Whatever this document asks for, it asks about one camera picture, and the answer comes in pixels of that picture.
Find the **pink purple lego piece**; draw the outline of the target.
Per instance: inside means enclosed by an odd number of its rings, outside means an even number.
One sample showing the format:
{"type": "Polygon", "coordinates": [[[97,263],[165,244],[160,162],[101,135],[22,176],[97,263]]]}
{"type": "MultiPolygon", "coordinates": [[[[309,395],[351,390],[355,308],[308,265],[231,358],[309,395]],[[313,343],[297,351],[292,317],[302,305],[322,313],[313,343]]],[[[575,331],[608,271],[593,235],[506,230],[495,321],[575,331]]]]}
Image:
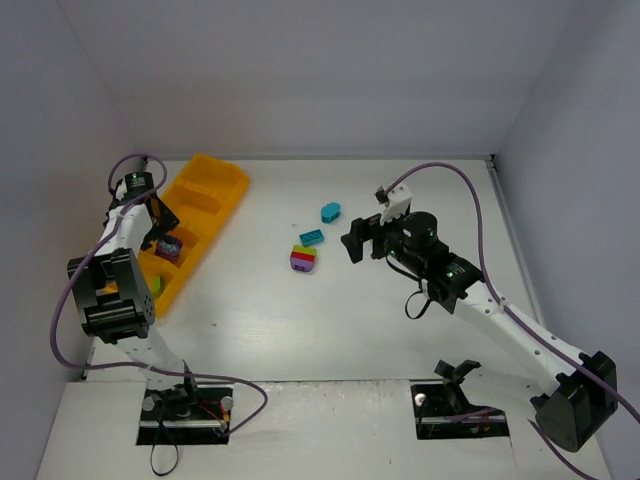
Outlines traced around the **pink purple lego piece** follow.
{"type": "Polygon", "coordinates": [[[183,243],[174,237],[159,239],[155,246],[155,255],[168,261],[175,262],[179,259],[183,243]]]}

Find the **green square lego brick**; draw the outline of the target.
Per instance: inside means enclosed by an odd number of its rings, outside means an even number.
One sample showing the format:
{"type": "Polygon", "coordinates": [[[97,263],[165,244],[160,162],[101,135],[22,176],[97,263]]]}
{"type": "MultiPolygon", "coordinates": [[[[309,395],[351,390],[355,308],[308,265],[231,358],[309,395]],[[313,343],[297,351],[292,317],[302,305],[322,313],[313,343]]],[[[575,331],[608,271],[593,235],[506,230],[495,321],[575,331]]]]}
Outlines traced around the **green square lego brick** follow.
{"type": "Polygon", "coordinates": [[[159,298],[164,291],[164,280],[160,275],[155,275],[151,279],[150,291],[154,299],[159,298]]]}

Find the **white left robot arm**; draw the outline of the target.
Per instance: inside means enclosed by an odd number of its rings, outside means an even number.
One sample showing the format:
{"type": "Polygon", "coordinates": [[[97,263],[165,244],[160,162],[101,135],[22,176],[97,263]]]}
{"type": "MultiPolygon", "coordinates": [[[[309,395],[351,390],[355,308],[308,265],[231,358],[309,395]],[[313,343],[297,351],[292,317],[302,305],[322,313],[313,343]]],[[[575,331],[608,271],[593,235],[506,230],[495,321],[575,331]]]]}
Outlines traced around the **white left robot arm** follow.
{"type": "Polygon", "coordinates": [[[155,193],[152,174],[129,173],[112,192],[104,245],[93,257],[70,260],[67,273],[77,277],[72,293],[85,334],[138,365],[153,408],[173,408],[185,417],[197,403],[197,385],[155,325],[154,296],[138,262],[138,254],[153,246],[178,257],[182,242],[170,234],[178,224],[155,193]]]}

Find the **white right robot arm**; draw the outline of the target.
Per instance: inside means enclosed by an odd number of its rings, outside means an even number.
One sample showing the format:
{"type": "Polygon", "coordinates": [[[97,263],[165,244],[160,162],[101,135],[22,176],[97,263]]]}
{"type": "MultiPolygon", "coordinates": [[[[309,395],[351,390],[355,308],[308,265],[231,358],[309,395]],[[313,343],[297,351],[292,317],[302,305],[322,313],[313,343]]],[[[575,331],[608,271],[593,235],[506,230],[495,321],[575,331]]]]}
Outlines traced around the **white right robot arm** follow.
{"type": "Polygon", "coordinates": [[[434,215],[414,212],[387,223],[379,215],[357,218],[341,242],[353,263],[362,261],[366,243],[372,258],[397,260],[429,304],[474,326],[524,370],[508,375],[490,371],[482,360],[440,361],[435,372],[456,409],[474,403],[521,414],[571,453],[616,412],[614,361],[602,351],[585,353],[531,319],[515,320],[516,309],[491,293],[481,270],[439,240],[434,215]]]}

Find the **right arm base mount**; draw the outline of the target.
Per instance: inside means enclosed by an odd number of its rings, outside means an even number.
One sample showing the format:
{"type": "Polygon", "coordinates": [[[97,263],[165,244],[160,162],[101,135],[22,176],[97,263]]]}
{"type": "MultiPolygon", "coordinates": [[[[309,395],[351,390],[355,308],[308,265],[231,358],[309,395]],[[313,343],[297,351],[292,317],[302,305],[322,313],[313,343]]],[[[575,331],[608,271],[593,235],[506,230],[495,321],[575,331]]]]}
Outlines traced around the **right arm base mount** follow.
{"type": "Polygon", "coordinates": [[[420,441],[480,440],[510,435],[505,414],[476,406],[441,382],[410,385],[416,438],[420,441]]]}

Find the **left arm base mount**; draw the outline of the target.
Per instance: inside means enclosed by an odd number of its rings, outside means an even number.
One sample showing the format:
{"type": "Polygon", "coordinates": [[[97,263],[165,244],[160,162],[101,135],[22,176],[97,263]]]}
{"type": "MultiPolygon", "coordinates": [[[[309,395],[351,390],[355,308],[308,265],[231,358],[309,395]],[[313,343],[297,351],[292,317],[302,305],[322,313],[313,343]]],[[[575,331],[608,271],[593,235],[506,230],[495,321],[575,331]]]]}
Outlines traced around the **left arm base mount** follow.
{"type": "Polygon", "coordinates": [[[159,392],[146,390],[136,437],[137,446],[227,445],[234,406],[230,385],[199,385],[186,405],[163,401],[159,392]]]}

